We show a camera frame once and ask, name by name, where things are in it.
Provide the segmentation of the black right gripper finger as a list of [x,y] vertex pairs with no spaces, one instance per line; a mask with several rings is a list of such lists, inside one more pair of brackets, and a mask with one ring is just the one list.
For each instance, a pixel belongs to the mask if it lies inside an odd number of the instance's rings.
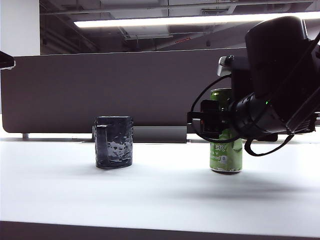
[[219,115],[219,102],[205,99],[201,102],[201,132],[204,134],[221,134],[222,121]]

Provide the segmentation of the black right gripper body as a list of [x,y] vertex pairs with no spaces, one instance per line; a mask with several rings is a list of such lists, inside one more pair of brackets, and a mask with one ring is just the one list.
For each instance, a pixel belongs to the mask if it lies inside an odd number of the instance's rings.
[[248,58],[227,56],[224,61],[224,67],[231,74],[231,98],[228,106],[231,117],[231,128],[239,135],[247,135],[250,115],[246,104],[253,94]]

